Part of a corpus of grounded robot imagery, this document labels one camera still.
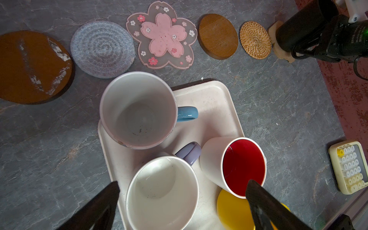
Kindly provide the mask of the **beige serving tray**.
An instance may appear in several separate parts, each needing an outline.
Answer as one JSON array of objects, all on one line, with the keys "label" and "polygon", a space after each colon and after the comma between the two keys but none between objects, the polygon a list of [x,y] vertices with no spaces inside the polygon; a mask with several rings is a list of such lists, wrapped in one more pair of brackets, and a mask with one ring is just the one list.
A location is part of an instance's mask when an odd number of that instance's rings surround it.
[{"label": "beige serving tray", "polygon": [[98,124],[98,134],[111,181],[117,181],[120,194],[117,206],[123,226],[132,227],[126,215],[126,194],[135,173],[154,154],[174,154],[184,145],[197,142],[203,146],[215,137],[242,137],[244,135],[229,89],[220,81],[211,80],[174,91],[179,106],[194,106],[199,117],[177,123],[170,136],[159,146],[146,150],[133,150],[116,143]]}]

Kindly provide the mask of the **black mug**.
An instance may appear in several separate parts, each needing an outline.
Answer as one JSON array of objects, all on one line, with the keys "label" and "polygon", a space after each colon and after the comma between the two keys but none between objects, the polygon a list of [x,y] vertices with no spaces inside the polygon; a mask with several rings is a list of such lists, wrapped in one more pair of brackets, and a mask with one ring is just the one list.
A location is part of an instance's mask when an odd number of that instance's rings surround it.
[{"label": "black mug", "polygon": [[276,31],[278,45],[286,52],[309,35],[321,30],[339,14],[331,0],[314,0],[284,22]]}]

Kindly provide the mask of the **grey round coaster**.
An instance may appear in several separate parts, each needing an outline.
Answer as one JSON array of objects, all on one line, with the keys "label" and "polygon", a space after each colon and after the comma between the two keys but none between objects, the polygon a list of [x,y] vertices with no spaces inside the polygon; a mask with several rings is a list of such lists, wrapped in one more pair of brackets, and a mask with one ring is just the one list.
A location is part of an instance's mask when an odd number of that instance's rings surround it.
[{"label": "grey round coaster", "polygon": [[109,21],[82,25],[71,39],[71,55],[82,71],[101,79],[124,74],[136,57],[129,32]]}]

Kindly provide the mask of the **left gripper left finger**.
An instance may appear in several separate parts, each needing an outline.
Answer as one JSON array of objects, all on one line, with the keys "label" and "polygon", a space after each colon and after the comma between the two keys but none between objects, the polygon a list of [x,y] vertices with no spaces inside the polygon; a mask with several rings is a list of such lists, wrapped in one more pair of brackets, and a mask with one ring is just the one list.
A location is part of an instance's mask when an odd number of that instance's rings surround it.
[{"label": "left gripper left finger", "polygon": [[110,230],[115,218],[120,189],[114,181],[63,223],[59,230]]}]

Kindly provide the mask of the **cork coaster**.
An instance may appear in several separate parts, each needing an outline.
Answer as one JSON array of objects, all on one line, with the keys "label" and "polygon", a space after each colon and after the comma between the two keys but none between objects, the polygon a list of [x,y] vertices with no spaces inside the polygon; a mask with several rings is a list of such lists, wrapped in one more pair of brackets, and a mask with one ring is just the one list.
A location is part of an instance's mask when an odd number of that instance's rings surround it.
[{"label": "cork coaster", "polygon": [[282,21],[276,21],[268,30],[268,34],[271,38],[271,43],[273,46],[273,52],[277,56],[278,59],[284,59],[288,61],[289,63],[292,63],[295,61],[295,58],[292,57],[292,54],[290,52],[284,51],[278,44],[276,39],[276,31],[279,27],[283,25]]}]

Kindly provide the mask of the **red interior mug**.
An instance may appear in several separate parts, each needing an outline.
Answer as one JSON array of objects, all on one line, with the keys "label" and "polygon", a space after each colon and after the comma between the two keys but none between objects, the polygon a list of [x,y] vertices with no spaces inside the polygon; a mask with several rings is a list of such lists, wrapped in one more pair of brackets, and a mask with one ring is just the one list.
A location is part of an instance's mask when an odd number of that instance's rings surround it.
[{"label": "red interior mug", "polygon": [[212,138],[204,144],[199,160],[205,176],[237,198],[246,199],[250,180],[261,186],[265,183],[266,157],[252,139]]}]

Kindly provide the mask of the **brown wooden coaster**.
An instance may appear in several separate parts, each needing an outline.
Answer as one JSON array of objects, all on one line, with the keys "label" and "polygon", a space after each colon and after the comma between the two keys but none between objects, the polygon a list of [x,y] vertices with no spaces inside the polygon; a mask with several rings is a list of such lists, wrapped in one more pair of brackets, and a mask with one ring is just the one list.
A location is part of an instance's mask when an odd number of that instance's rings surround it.
[{"label": "brown wooden coaster", "polygon": [[224,60],[238,48],[238,35],[233,24],[219,14],[205,14],[198,27],[198,40],[202,49],[212,58]]}]

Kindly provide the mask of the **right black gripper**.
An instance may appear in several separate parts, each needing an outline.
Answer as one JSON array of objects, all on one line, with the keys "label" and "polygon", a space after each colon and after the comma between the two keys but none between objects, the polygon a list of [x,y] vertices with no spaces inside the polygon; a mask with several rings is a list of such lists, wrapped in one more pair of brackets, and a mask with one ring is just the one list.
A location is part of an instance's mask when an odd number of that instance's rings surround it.
[{"label": "right black gripper", "polygon": [[328,62],[345,60],[354,62],[358,57],[368,56],[368,21],[350,24],[348,17],[332,18],[321,34],[314,57]]}]

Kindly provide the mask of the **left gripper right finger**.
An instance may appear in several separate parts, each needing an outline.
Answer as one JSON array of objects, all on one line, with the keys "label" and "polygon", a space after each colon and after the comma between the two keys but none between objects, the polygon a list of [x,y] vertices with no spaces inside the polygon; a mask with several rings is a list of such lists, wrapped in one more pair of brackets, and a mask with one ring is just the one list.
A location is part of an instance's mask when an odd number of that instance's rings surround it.
[{"label": "left gripper right finger", "polygon": [[257,230],[309,230],[310,227],[297,218],[258,182],[249,180],[246,198]]}]

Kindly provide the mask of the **dark glossy brown coaster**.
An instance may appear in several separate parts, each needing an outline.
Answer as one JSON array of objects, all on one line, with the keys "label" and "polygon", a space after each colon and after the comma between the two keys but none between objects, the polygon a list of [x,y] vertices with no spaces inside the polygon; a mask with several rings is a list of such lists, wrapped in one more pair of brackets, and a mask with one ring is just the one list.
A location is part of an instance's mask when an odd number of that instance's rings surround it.
[{"label": "dark glossy brown coaster", "polygon": [[44,104],[71,86],[75,68],[57,40],[35,31],[1,35],[1,99],[18,104]]}]

